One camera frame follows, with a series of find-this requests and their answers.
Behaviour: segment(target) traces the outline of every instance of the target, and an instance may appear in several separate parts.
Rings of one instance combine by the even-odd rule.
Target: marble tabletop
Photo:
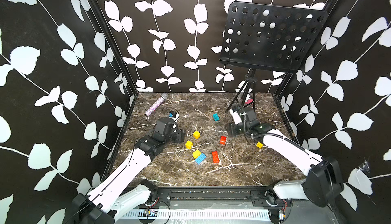
[[[169,98],[149,118],[144,112],[158,99],[158,93],[139,93],[134,110],[115,159],[114,167],[120,165],[133,149],[133,143],[154,127],[160,111],[173,107],[180,113],[178,126],[185,129],[185,141],[171,143],[129,186],[136,186],[142,179],[148,179],[157,186],[250,186],[268,185],[277,179],[297,180],[305,176],[290,161],[273,149],[264,146],[259,149],[243,135],[228,137],[224,126],[232,121],[225,109],[234,98],[232,93],[170,93]],[[288,136],[281,115],[271,94],[257,93],[256,114],[261,122],[274,125]],[[167,109],[162,116],[167,116]],[[217,113],[219,121],[212,114]],[[193,138],[198,130],[201,136]],[[221,136],[227,136],[226,144],[219,143]],[[187,149],[187,140],[193,148]],[[200,150],[206,159],[198,165],[192,156]],[[212,152],[217,151],[220,163],[213,163]]]

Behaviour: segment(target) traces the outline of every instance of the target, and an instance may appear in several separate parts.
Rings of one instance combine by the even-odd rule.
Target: blue lego brick
[[[213,114],[213,119],[215,119],[215,121],[217,121],[217,120],[220,119],[217,113],[214,113],[214,114]]]
[[[205,155],[204,153],[201,153],[201,154],[195,159],[195,161],[196,161],[197,164],[199,165],[205,158],[206,158],[206,155]]]

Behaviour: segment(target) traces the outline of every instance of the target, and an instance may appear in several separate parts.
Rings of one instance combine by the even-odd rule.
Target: wallpaper
[[[323,9],[327,0],[97,0],[138,91],[235,92],[248,69],[219,62],[234,1]],[[259,70],[256,90],[274,92],[283,72]]]
[[[58,224],[100,184],[130,85],[87,0],[1,0],[0,224]]]
[[[300,144],[338,160],[349,223],[389,223],[390,24],[391,0],[340,0],[281,96]]]

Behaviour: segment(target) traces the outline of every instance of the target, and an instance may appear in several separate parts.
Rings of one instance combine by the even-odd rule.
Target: glittery microphone
[[[163,101],[168,97],[169,95],[167,93],[162,93],[160,98],[156,100],[156,102],[144,113],[145,116],[149,117],[152,114],[152,112],[154,112],[154,110],[156,110],[159,107],[159,105],[163,103]]]

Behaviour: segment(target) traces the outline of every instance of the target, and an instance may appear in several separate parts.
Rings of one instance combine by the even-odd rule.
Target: music stand tripod legs
[[[247,73],[247,75],[245,76],[246,81],[243,83],[242,87],[239,89],[239,92],[236,94],[236,96],[232,100],[231,104],[228,106],[226,112],[228,112],[230,110],[232,104],[235,101],[237,101],[237,103],[239,103],[238,97],[241,94],[242,90],[243,90],[242,102],[241,102],[242,107],[246,107],[246,106],[249,106],[250,104],[252,104],[253,109],[255,111],[255,83],[257,82],[257,79],[254,77],[255,71],[256,71],[255,69],[250,69],[250,71]],[[247,95],[248,95],[248,92],[250,90],[251,85],[253,87],[253,100],[252,100],[252,102],[244,105],[244,102],[246,101],[246,98],[247,98]]]

